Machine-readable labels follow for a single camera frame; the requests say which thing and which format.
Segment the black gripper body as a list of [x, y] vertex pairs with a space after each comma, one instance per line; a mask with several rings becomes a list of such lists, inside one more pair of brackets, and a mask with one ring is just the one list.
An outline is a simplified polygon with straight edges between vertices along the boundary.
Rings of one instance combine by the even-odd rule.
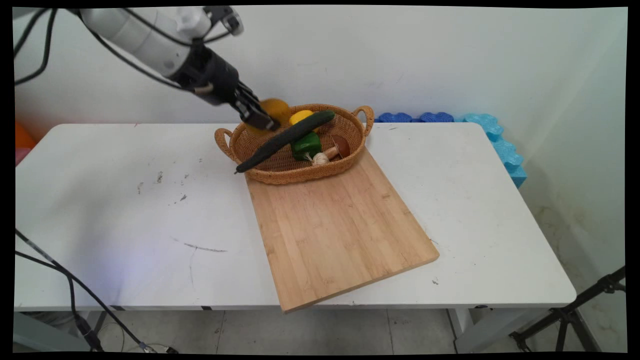
[[211, 105], [236, 105], [240, 82], [237, 69], [205, 45], [190, 48], [170, 80]]

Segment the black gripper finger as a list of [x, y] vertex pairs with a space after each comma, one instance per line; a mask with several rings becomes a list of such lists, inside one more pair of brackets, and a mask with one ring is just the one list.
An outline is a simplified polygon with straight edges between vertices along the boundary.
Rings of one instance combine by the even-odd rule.
[[243, 105], [259, 105], [259, 98], [242, 80], [237, 82], [237, 102]]
[[280, 99], [269, 98], [259, 101], [259, 104], [242, 104], [236, 100], [231, 107], [249, 128], [259, 132], [275, 132], [281, 127]]

